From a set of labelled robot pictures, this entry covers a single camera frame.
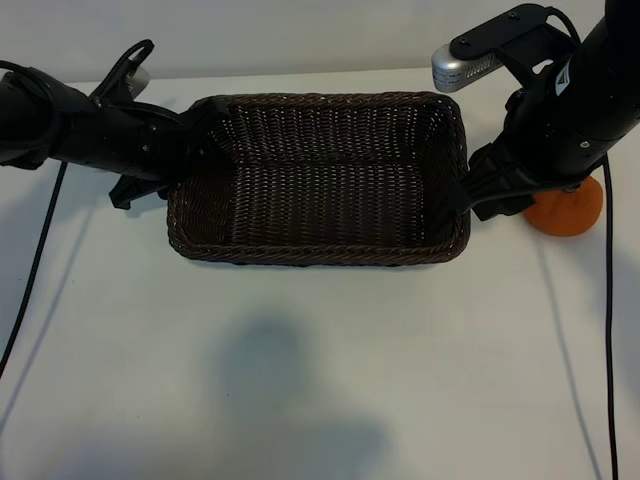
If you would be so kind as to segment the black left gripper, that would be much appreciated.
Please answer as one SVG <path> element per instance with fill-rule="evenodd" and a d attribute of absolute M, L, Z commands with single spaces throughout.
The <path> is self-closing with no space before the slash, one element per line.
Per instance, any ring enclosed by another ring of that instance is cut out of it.
<path fill-rule="evenodd" d="M 165 190 L 162 181 L 184 173 L 195 144 L 198 165 L 233 165 L 224 100 L 207 97 L 181 114 L 135 101 L 93 101 L 87 165 L 123 175 L 109 192 L 116 209 L 129 210 L 134 200 Z"/>

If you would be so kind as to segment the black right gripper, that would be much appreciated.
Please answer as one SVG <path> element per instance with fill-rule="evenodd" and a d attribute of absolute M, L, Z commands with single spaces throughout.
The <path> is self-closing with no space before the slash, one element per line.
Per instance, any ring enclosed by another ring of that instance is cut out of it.
<path fill-rule="evenodd" d="M 520 89 L 506 102 L 504 140 L 523 169 L 545 183 L 560 184 L 588 176 L 613 146 L 602 133 L 588 133 L 582 114 L 553 93 Z M 509 176 L 515 164 L 501 143 L 489 143 L 469 160 L 455 185 L 455 211 L 473 210 L 480 221 L 518 215 L 535 204 L 518 196 Z"/>

